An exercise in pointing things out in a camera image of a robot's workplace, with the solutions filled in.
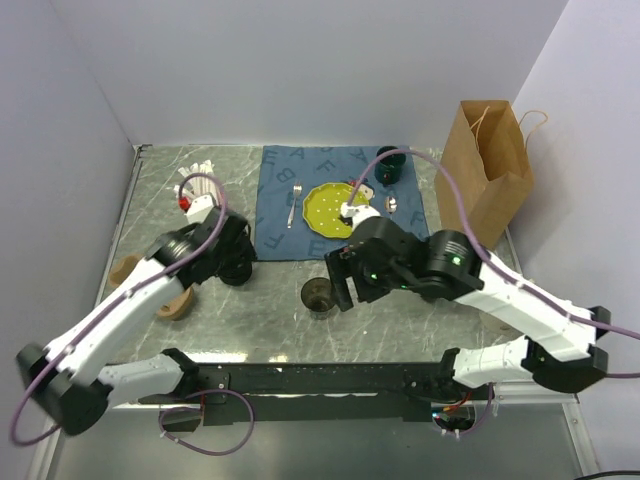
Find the plate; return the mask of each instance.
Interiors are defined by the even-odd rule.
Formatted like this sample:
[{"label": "plate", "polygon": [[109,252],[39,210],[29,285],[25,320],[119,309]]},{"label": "plate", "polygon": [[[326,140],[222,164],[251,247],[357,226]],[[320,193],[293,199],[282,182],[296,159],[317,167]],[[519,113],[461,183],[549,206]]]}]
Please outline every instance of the plate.
[{"label": "plate", "polygon": [[[349,199],[353,187],[346,183],[325,183],[315,187],[302,203],[302,218],[309,228],[326,238],[349,238],[352,228],[340,221],[340,206]],[[358,192],[354,205],[369,205]]]}]

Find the cup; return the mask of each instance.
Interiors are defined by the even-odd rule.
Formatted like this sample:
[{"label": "cup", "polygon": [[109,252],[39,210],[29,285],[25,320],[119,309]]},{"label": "cup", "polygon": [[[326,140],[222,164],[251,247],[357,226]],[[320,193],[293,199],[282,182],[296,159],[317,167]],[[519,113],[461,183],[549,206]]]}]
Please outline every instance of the cup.
[{"label": "cup", "polygon": [[[396,150],[398,147],[388,145],[378,150],[377,156],[382,155],[389,150]],[[402,174],[402,167],[407,161],[407,156],[404,153],[396,153],[389,155],[387,158],[378,162],[375,168],[375,177],[382,185],[392,185],[400,180]]]},{"label": "cup", "polygon": [[327,319],[335,306],[331,298],[331,281],[324,277],[312,278],[305,283],[300,298],[314,320]]}]

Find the fork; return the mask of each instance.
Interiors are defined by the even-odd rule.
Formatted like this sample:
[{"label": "fork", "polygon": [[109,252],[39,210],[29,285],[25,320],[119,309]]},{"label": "fork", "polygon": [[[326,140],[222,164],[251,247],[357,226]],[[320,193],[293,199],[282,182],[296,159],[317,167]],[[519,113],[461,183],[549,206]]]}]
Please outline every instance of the fork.
[{"label": "fork", "polygon": [[302,183],[300,180],[296,181],[296,184],[293,186],[293,205],[291,205],[291,211],[289,212],[289,218],[287,219],[287,228],[291,228],[291,224],[293,223],[293,214],[296,210],[296,200],[302,194]]}]

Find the marble table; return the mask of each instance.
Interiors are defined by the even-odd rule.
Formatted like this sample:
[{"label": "marble table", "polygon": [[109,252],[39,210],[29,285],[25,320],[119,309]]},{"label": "marble table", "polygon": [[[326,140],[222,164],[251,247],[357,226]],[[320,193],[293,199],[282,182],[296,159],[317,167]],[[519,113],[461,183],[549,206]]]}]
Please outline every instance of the marble table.
[{"label": "marble table", "polygon": [[[229,205],[253,224],[261,158],[258,146],[144,148],[113,261],[145,252],[159,234],[186,224],[173,186],[182,178],[178,168],[194,162],[212,160]],[[435,170],[417,159],[416,171],[434,232],[440,229]],[[506,238],[496,253],[513,267]],[[429,304],[403,291],[348,312],[336,311],[328,320],[313,320],[300,301],[300,289],[316,276],[327,276],[324,262],[257,263],[251,281],[239,288],[210,279],[196,287],[196,303],[183,320],[150,319],[114,360],[140,360],[177,347],[196,360],[206,354],[212,362],[438,361],[451,347],[478,348],[511,338],[484,328],[474,309],[445,300]]]}]

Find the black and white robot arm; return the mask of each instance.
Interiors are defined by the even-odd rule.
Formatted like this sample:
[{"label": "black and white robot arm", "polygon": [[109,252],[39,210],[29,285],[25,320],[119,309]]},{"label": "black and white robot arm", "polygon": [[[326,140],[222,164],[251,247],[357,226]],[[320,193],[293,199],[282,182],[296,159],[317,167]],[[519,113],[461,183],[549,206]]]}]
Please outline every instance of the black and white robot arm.
[{"label": "black and white robot arm", "polygon": [[608,357],[596,346],[605,331],[571,321],[522,286],[529,285],[587,320],[608,324],[608,310],[558,299],[487,252],[494,265],[516,279],[515,284],[507,282],[478,257],[463,233],[443,230],[423,242],[370,206],[343,204],[341,217],[354,229],[349,245],[325,257],[341,310],[353,307],[346,284],[351,277],[359,301],[372,302],[393,289],[408,289],[426,300],[445,298],[474,307],[523,334],[501,345],[445,353],[449,363],[455,357],[454,382],[473,389],[533,379],[551,390],[576,393],[605,377]]},{"label": "black and white robot arm", "polygon": [[[154,312],[190,285],[213,276],[229,285],[241,285],[249,279],[255,251],[248,224],[242,216],[227,210],[220,234],[207,250],[173,274],[161,276],[131,294],[132,287],[186,258],[204,243],[221,213],[217,207],[209,210],[202,223],[161,235],[129,277],[75,327],[44,348],[30,344],[17,355],[18,368],[28,386],[56,357],[66,353],[32,399],[67,434],[84,432],[107,409],[119,404],[154,394],[183,397],[193,391],[198,365],[177,349],[138,362],[114,366],[107,363],[134,330],[149,322]],[[126,299],[69,349],[78,332],[123,293]]]}]

